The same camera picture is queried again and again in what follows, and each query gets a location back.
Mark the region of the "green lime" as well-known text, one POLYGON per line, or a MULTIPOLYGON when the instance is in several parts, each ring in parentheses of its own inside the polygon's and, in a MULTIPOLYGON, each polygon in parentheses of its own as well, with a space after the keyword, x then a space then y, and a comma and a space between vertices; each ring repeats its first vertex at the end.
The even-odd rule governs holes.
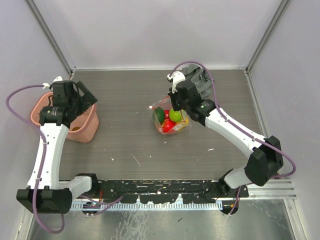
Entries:
POLYGON ((175 111, 173 108, 169 110, 169 119, 172 122, 178 123, 182 121, 182 114, 180 111, 175 111))

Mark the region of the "yellow lemon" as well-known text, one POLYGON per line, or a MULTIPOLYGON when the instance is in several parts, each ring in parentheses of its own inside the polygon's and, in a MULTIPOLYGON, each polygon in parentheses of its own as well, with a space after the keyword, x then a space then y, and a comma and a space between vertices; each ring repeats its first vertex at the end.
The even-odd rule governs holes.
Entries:
POLYGON ((174 130, 176 132, 182 130, 183 128, 187 127, 190 123, 190 120, 189 118, 187 117, 186 119, 183 119, 182 121, 180 122, 177 122, 176 125, 174 126, 174 130))

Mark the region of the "pink plastic basket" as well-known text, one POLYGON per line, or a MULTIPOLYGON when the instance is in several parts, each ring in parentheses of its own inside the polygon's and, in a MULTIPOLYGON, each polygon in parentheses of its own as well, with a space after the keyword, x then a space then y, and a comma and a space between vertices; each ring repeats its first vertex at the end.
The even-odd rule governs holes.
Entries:
MULTIPOLYGON (((52 95, 52 92, 45 93, 30 113, 30 120, 38 127, 40 126, 40 111, 49 104, 52 95)), ((94 104, 70 124, 66 139, 80 143, 88 143, 94 138, 99 123, 97 104, 94 104), (74 127, 80 127, 80 129, 72 131, 74 127)))

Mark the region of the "clear zip top bag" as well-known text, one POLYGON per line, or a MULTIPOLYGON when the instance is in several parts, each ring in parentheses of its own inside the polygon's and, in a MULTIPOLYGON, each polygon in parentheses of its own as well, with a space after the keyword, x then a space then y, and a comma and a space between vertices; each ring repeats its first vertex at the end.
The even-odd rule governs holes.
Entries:
POLYGON ((155 129, 162 135, 174 135, 191 127, 187 113, 175 111, 169 96, 153 103, 147 110, 155 129))

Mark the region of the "dark green fruit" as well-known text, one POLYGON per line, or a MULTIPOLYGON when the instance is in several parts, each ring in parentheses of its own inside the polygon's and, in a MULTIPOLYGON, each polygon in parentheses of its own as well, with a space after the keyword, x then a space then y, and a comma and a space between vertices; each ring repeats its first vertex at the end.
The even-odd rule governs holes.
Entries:
POLYGON ((155 108, 152 119, 154 121, 157 119, 160 124, 163 124, 165 120, 165 111, 161 107, 155 108))

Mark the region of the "red apple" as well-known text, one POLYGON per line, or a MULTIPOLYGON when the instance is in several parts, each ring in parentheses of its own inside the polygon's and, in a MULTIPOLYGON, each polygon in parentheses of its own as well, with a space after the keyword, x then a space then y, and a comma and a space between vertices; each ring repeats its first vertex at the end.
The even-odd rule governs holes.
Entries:
POLYGON ((164 110, 164 113, 165 113, 165 120, 162 124, 162 130, 164 133, 167 133, 176 125, 176 123, 170 120, 169 110, 164 110))

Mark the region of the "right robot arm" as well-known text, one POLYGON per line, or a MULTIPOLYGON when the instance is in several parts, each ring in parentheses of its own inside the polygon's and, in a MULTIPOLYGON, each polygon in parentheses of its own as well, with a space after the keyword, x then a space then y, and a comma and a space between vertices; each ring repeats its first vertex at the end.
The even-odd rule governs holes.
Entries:
POLYGON ((229 170, 218 180, 223 196, 231 197, 237 188, 251 183, 262 187, 283 167, 281 144, 276 137, 266 138, 244 127, 213 100, 201 98, 190 80, 171 80, 171 84, 168 96, 175 111, 185 111, 193 121, 222 135, 248 158, 246 165, 229 170))

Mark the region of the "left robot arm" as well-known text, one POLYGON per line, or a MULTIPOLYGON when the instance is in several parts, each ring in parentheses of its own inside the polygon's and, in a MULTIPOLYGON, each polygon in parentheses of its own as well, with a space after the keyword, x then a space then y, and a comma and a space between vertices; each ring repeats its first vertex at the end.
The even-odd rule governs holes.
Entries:
POLYGON ((95 198, 100 193, 94 173, 79 173, 70 181, 59 181, 65 140, 84 133, 88 135, 79 141, 92 139, 89 129, 98 126, 98 100, 81 81, 57 78, 44 87, 50 92, 40 98, 30 115, 32 125, 41 133, 35 165, 26 188, 17 191, 16 199, 33 214, 66 214, 79 196, 95 198))

